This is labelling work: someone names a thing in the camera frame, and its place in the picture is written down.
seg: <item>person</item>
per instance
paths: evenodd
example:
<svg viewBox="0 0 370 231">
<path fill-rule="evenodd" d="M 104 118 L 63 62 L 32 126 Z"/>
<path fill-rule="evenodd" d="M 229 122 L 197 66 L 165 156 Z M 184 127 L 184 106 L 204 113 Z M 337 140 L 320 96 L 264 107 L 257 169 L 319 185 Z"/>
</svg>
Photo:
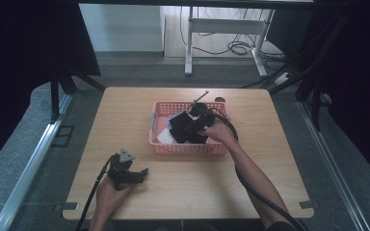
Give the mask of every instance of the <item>person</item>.
<svg viewBox="0 0 370 231">
<path fill-rule="evenodd" d="M 258 193 L 278 205 L 288 213 L 287 208 L 266 174 L 246 154 L 240 143 L 234 138 L 232 131 L 219 119 L 215 119 L 211 127 L 199 132 L 202 136 L 208 136 L 214 141 L 221 142 L 229 151 L 237 169 L 247 184 Z M 113 212 L 119 208 L 124 198 L 133 190 L 133 186 L 127 186 L 122 191 L 116 191 L 109 177 L 106 177 L 97 190 L 97 204 L 92 217 L 90 231 L 102 231 L 106 227 L 107 220 Z M 252 205 L 260 216 L 266 231 L 294 231 L 292 224 L 279 212 L 259 200 L 248 191 Z"/>
</svg>

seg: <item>wall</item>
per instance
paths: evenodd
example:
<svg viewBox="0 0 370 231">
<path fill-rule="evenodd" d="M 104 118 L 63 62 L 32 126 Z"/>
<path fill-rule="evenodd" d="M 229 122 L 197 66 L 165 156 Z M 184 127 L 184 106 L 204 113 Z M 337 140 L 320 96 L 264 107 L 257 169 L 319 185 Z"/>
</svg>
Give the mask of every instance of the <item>wall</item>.
<svg viewBox="0 0 370 231">
<path fill-rule="evenodd" d="M 80 4 L 94 51 L 164 50 L 164 11 L 159 6 Z"/>
</svg>

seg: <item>pink plastic basket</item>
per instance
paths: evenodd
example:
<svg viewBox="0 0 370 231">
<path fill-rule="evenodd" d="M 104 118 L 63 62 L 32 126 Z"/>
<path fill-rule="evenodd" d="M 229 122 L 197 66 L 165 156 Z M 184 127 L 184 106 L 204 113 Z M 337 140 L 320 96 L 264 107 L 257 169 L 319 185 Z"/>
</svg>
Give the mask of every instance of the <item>pink plastic basket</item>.
<svg viewBox="0 0 370 231">
<path fill-rule="evenodd" d="M 220 142 L 208 139 L 207 143 L 161 143 L 158 135 L 165 129 L 167 117 L 177 111 L 189 113 L 188 106 L 191 102 L 156 102 L 151 116 L 149 129 L 149 143 L 152 145 L 155 154 L 205 154 L 224 155 L 226 148 Z M 225 103 L 206 103 L 208 108 L 215 108 L 226 116 Z"/>
</svg>

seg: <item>black cloth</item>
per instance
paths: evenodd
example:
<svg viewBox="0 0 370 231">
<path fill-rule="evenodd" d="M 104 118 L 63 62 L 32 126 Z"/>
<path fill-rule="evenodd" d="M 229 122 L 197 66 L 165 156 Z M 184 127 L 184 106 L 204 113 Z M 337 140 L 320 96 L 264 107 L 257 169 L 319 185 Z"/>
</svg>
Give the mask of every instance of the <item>black cloth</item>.
<svg viewBox="0 0 370 231">
<path fill-rule="evenodd" d="M 270 225 L 266 231 L 294 231 L 294 228 L 284 221 L 278 221 Z"/>
</svg>

